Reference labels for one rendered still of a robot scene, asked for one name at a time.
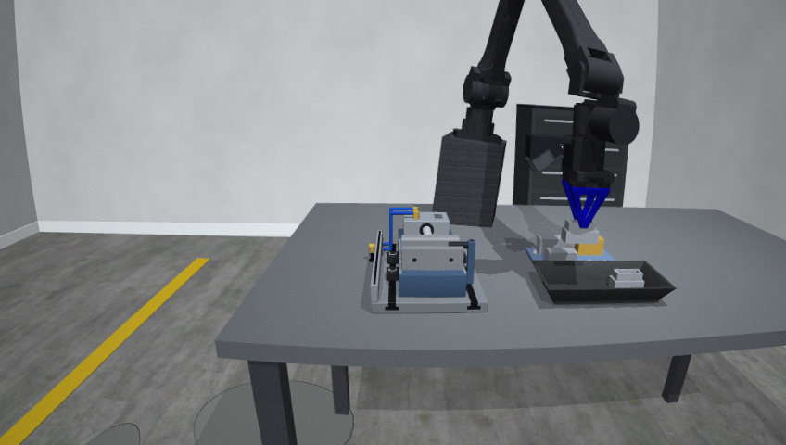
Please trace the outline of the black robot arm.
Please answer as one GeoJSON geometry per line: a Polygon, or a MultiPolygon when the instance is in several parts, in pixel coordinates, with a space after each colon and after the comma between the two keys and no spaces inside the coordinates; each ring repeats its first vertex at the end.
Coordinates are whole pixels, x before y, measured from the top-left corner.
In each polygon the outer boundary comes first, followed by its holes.
{"type": "MultiPolygon", "coordinates": [[[[484,55],[477,67],[471,66],[464,80],[463,101],[470,107],[462,129],[453,128],[455,137],[501,143],[501,137],[493,134],[493,110],[503,108],[508,101],[512,77],[505,71],[505,64],[524,2],[500,0],[484,55]]],[[[632,143],[640,128],[637,105],[619,98],[624,84],[622,70],[591,28],[578,1],[541,2],[564,50],[570,79],[568,94],[596,100],[584,99],[585,104],[574,105],[573,134],[586,140],[573,135],[526,133],[526,161],[534,172],[559,159],[571,171],[592,172],[595,141],[590,138],[622,146],[632,143]]]]}

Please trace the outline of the yellow block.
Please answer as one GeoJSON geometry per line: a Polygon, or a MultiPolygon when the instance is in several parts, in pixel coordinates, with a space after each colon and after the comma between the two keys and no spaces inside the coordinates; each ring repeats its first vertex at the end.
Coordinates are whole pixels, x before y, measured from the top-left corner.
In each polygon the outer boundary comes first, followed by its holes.
{"type": "Polygon", "coordinates": [[[604,239],[599,236],[598,244],[575,244],[577,255],[602,255],[604,239]]]}

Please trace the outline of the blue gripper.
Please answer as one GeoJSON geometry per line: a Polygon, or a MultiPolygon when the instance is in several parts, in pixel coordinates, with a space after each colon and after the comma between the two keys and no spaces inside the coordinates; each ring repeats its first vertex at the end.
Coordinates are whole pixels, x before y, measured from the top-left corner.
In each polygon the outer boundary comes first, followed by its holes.
{"type": "Polygon", "coordinates": [[[596,212],[609,195],[611,183],[614,182],[615,176],[613,173],[603,168],[605,141],[598,141],[598,139],[592,137],[590,138],[590,141],[595,141],[592,172],[571,171],[563,164],[561,169],[561,171],[563,171],[562,184],[564,191],[573,213],[574,220],[578,220],[580,228],[589,227],[596,212]],[[583,209],[581,208],[580,202],[581,195],[588,195],[583,209]]]}

